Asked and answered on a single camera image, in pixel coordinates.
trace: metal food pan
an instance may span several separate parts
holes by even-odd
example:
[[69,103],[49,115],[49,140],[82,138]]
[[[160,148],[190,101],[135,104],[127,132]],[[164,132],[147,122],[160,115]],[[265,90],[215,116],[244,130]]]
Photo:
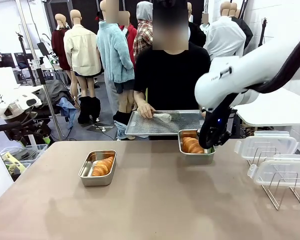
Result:
[[[107,175],[87,176],[90,169],[93,166],[94,161],[107,159],[111,156],[114,156],[114,160],[113,160],[111,170]],[[81,178],[83,185],[85,185],[86,187],[109,185],[115,173],[116,163],[117,163],[117,152],[115,150],[98,150],[98,151],[90,152],[86,157],[86,159],[84,160],[82,167],[79,171],[79,177]]]
[[215,154],[215,147],[208,149],[209,153],[188,153],[184,152],[184,137],[191,137],[198,139],[197,129],[190,129],[190,130],[180,130],[178,133],[178,144],[179,150],[182,153],[186,162],[190,165],[207,165],[211,164],[214,160]]
[[125,134],[132,136],[177,136],[183,129],[200,129],[204,118],[200,110],[160,110],[157,114],[170,114],[171,122],[163,122],[157,117],[142,117],[133,111]]

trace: black jacket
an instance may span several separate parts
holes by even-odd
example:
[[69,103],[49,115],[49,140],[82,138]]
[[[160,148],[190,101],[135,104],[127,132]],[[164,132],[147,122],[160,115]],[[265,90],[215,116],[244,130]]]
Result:
[[193,22],[189,22],[189,28],[190,28],[189,42],[203,48],[203,46],[206,43],[205,33],[201,31],[200,27]]
[[236,24],[239,25],[239,27],[242,29],[242,31],[245,34],[245,43],[244,43],[244,48],[246,48],[248,46],[248,44],[250,43],[250,40],[252,39],[252,37],[254,36],[254,34],[252,33],[250,27],[246,24],[245,21],[236,18],[235,16],[231,16],[230,17],[232,19],[233,22],[235,22]]

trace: person's hand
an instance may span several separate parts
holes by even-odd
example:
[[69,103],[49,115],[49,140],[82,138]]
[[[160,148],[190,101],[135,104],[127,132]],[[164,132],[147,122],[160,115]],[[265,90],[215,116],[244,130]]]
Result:
[[152,119],[152,112],[155,111],[155,109],[149,103],[144,101],[138,104],[137,111],[142,117],[146,119]]

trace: plaid shirt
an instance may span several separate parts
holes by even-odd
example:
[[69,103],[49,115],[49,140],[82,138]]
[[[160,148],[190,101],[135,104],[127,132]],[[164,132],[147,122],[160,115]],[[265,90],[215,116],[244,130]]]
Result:
[[138,54],[149,46],[152,46],[152,21],[139,20],[138,29],[133,41],[134,61],[137,60]]

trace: gray hood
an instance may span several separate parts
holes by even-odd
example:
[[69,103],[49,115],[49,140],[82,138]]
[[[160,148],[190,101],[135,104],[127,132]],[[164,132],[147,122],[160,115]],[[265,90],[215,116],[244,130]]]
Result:
[[152,21],[153,4],[148,1],[141,1],[136,5],[136,19]]

